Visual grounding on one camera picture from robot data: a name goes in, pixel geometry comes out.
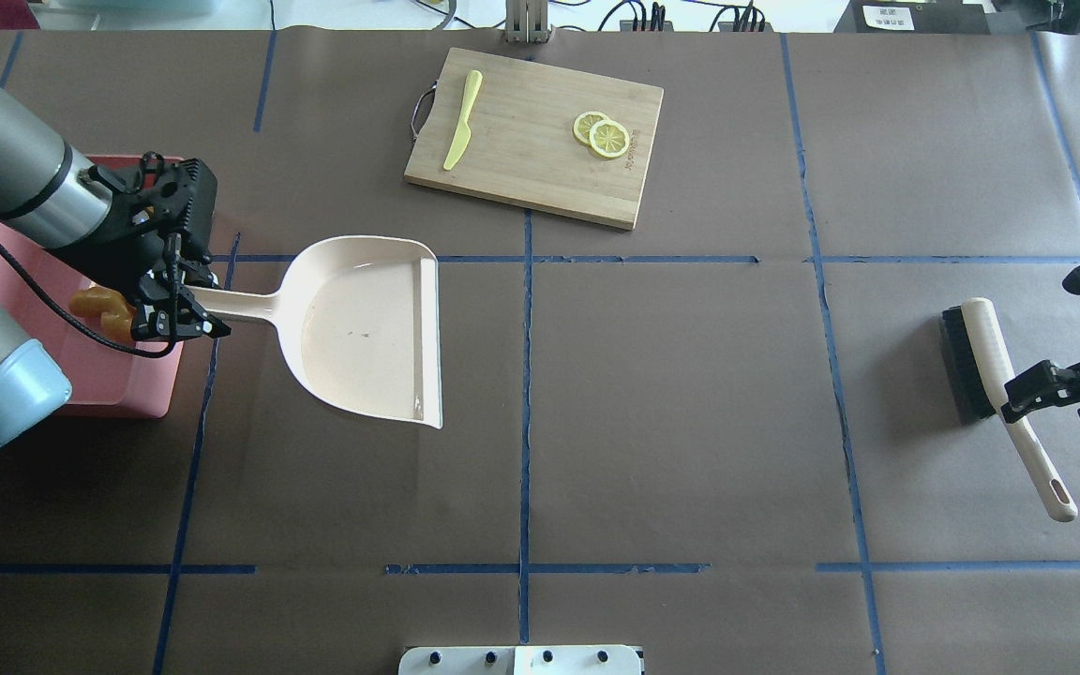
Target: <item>lemon slice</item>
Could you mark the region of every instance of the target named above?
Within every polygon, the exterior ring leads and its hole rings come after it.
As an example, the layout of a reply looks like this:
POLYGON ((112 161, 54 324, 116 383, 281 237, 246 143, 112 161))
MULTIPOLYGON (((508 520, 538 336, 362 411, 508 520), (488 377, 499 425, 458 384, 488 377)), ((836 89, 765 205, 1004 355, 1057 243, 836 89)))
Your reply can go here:
POLYGON ((594 123, 586 134, 591 138, 591 149, 600 158, 609 160, 621 158, 627 151, 627 130, 615 120, 600 120, 594 123))
POLYGON ((609 120, 611 118, 606 117, 604 112, 597 110, 589 110, 582 112, 578 116, 578 119, 573 120, 573 137, 582 141, 582 146, 591 145, 591 127, 599 123, 603 120, 609 120))

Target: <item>sticker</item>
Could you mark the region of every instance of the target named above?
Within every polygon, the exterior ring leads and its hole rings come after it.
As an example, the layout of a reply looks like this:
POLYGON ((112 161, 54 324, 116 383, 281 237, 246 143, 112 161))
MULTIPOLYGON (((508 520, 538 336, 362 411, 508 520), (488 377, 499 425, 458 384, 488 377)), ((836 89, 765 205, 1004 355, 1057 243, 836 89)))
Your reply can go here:
POLYGON ((882 30, 914 30, 912 9, 909 8, 870 8, 862 4, 865 12, 865 25, 879 27, 882 30))

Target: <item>pink container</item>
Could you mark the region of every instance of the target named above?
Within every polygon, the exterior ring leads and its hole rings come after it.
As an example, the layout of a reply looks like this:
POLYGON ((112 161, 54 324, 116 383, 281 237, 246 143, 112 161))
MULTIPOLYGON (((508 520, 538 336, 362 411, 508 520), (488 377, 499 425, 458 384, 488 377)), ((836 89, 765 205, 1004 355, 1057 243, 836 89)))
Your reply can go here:
MULTIPOLYGON (((90 159, 108 165, 116 163, 107 158, 90 159)), ((137 161, 138 158, 123 159, 123 163, 137 161)), ((73 293, 90 287, 89 279, 3 224, 0 224, 0 242, 62 307, 68 309, 73 293)), ((73 384, 72 396, 56 415, 159 418, 168 411, 177 364, 181 360, 180 345, 163 359, 134 357, 98 345, 40 302, 1 257, 0 305, 27 334, 43 343, 44 350, 73 384)), ((82 321, 91 329, 98 329, 97 320, 82 321)), ((145 342, 137 347, 158 352, 164 343, 145 342)))

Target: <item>cutting board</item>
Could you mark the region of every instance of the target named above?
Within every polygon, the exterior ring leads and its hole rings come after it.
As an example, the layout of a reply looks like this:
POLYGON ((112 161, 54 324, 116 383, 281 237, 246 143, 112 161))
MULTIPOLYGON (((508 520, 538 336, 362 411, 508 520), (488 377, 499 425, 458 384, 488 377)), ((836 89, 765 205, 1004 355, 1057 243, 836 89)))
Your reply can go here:
POLYGON ((633 230, 663 94, 659 86, 453 48, 407 181, 633 230), (471 69, 483 73, 469 116, 472 139, 453 171, 444 171, 471 69), (624 157, 605 160, 573 137, 573 119, 588 110, 624 124, 631 134, 624 157))

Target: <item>yellow knife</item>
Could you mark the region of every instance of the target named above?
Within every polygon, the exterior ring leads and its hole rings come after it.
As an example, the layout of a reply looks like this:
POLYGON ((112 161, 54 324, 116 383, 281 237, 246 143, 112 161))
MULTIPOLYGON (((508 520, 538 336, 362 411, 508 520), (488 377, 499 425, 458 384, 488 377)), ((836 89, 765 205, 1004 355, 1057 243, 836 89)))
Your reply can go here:
POLYGON ((469 146, 469 137, 473 135, 469 130, 469 112, 473 111, 473 103, 477 99, 477 91, 481 90, 481 71, 469 71, 465 78, 465 94, 461 99, 461 114, 458 116, 458 129, 453 133, 453 146, 449 146, 449 157, 444 158, 444 171, 453 171, 453 167, 461 161, 461 154, 469 146))

